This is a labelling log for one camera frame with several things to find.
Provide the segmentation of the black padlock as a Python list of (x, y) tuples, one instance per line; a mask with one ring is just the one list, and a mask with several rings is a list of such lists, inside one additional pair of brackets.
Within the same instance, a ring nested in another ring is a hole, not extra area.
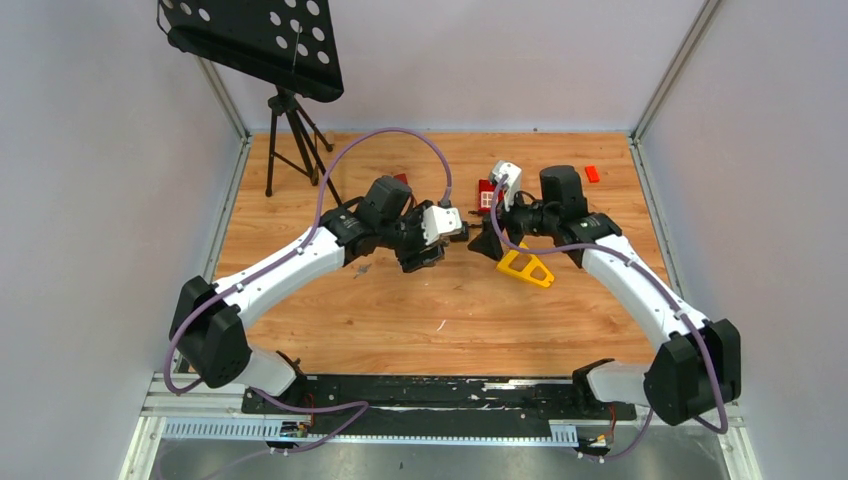
[(470, 239), (470, 225), (468, 222), (463, 221), (459, 230), (453, 233), (449, 240), (452, 243), (460, 243), (460, 242), (468, 242)]

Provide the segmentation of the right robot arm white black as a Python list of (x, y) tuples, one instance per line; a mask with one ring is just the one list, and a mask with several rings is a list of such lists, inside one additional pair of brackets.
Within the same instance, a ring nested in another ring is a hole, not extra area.
[(547, 167), (539, 177), (540, 198), (525, 201), (521, 169), (507, 161), (495, 164), (488, 177), (494, 188), (490, 212), (469, 250), (500, 260), (506, 249), (523, 252), (519, 243), (526, 236), (551, 239), (552, 247), (535, 255), (567, 254), (613, 295), (654, 349), (647, 365), (603, 359), (575, 370), (570, 392), (575, 411), (592, 418), (613, 402), (640, 405), (670, 426), (693, 420), (725, 433), (726, 406), (741, 395), (737, 327), (688, 304), (608, 215), (590, 212), (574, 167)]

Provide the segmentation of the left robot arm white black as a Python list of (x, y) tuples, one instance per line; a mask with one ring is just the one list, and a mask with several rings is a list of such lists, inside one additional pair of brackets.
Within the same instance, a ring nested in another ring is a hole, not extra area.
[(295, 241), (253, 266), (216, 282), (191, 278), (181, 288), (170, 341), (207, 387), (257, 387), (279, 411), (298, 411), (307, 389), (295, 367), (280, 354), (251, 346), (248, 330), (311, 281), (378, 248), (392, 251), (405, 273), (435, 265), (449, 237), (462, 229), (460, 212), (449, 201), (411, 200), (408, 185), (383, 176), (365, 195), (325, 212)]

